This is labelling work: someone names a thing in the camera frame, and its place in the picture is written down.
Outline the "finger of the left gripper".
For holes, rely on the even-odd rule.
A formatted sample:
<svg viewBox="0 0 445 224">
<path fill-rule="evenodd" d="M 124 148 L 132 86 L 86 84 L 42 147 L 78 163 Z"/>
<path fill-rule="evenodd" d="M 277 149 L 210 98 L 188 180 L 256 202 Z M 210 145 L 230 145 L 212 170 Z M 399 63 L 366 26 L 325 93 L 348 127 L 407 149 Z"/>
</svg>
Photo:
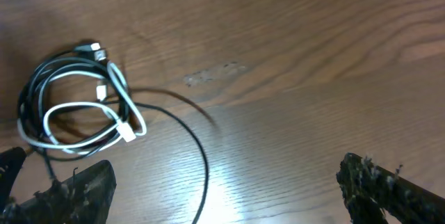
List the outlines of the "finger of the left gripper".
<svg viewBox="0 0 445 224">
<path fill-rule="evenodd" d="M 20 172 L 22 165 L 26 159 L 26 152 L 21 147 L 14 147 L 1 153 L 0 166 L 1 166 L 1 210 L 4 210 L 7 201 L 10 196 L 11 189 Z"/>
</svg>

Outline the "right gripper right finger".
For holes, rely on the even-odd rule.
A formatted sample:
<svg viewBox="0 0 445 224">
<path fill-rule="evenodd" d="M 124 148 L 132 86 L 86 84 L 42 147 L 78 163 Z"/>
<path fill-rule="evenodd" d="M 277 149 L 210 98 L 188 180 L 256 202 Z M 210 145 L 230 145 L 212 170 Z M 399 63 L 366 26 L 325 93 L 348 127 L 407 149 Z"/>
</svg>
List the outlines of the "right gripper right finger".
<svg viewBox="0 0 445 224">
<path fill-rule="evenodd" d="M 444 199 L 375 165 L 372 159 L 347 153 L 336 174 L 350 221 L 386 223 L 386 215 L 400 223 L 444 224 Z"/>
</svg>

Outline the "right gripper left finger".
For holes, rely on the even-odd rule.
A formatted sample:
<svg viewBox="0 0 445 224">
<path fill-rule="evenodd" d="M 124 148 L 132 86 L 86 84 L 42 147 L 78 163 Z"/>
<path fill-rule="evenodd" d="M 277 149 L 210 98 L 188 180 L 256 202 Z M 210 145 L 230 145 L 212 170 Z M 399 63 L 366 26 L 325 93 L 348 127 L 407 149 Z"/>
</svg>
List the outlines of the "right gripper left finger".
<svg viewBox="0 0 445 224">
<path fill-rule="evenodd" d="M 20 205 L 9 202 L 1 222 L 105 224 L 116 186 L 111 162 L 102 160 Z"/>
</svg>

